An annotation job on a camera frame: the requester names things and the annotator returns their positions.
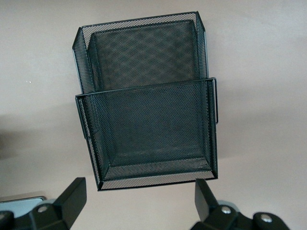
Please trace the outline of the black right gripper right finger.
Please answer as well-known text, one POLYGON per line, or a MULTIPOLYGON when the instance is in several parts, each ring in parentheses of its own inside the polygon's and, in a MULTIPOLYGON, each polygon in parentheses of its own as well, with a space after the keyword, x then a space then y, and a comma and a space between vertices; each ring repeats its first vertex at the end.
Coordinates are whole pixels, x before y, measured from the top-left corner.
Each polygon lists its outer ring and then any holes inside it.
POLYGON ((238 213, 228 205, 219 205, 207 182, 195 181, 195 206, 200 217, 198 230, 234 230, 238 213))

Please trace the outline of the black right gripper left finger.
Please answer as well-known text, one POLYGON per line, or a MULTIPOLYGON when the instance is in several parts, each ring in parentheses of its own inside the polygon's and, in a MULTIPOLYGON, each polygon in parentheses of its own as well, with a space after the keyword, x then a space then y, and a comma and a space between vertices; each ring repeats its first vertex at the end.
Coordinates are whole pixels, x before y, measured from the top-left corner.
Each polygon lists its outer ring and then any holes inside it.
POLYGON ((70 230, 87 201, 86 179, 76 178, 53 202, 30 212, 32 230, 70 230))

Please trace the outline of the silver closed laptop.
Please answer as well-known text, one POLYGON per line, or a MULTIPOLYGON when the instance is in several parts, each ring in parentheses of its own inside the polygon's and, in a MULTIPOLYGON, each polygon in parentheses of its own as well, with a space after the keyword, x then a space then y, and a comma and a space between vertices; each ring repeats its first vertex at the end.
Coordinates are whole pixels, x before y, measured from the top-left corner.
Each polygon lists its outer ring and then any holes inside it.
POLYGON ((14 217, 17 218, 27 214, 33 208, 35 208, 37 205, 39 205, 41 202, 45 200, 46 198, 44 196, 36 196, 36 197, 15 199, 10 201, 1 201, 0 211, 10 211, 14 214, 14 217))

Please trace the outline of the black mesh two-tier tray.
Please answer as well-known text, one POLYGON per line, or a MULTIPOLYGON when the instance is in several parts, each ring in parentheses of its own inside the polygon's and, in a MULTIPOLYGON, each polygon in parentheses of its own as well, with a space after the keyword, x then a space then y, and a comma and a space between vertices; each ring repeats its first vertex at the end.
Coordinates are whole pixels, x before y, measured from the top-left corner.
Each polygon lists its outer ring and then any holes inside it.
POLYGON ((218 177, 217 82, 197 11, 81 26, 72 51, 99 191, 218 177))

